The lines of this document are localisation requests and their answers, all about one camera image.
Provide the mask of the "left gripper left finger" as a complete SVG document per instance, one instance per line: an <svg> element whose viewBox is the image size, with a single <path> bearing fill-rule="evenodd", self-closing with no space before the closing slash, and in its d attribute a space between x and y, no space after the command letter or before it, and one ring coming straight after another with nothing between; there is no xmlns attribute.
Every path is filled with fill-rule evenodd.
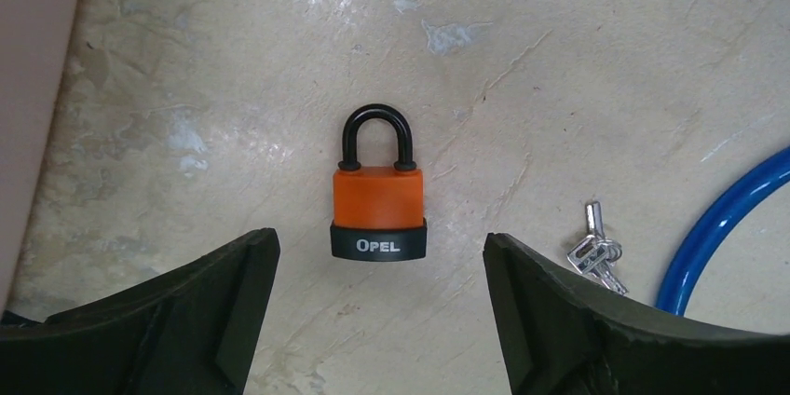
<svg viewBox="0 0 790 395"><path fill-rule="evenodd" d="M279 261L275 230L42 322L1 325L5 394L240 394Z"/></svg>

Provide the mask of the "orange black padlock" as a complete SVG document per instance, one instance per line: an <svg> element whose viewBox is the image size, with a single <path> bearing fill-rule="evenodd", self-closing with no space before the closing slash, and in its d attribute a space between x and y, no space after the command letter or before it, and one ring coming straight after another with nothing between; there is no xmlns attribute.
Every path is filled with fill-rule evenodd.
<svg viewBox="0 0 790 395"><path fill-rule="evenodd" d="M390 124L397 140L393 165L364 166L358 134L373 119ZM424 177L414 160L414 140L405 116L383 103L356 109L343 127L342 159L333 176L331 254L364 262L404 262L427 255Z"/></svg>

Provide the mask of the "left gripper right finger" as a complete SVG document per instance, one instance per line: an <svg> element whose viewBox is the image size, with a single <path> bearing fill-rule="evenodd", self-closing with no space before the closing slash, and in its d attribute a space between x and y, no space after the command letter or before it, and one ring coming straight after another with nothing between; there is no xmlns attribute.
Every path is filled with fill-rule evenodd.
<svg viewBox="0 0 790 395"><path fill-rule="evenodd" d="M514 394L785 394L789 339L675 316L504 233L485 274Z"/></svg>

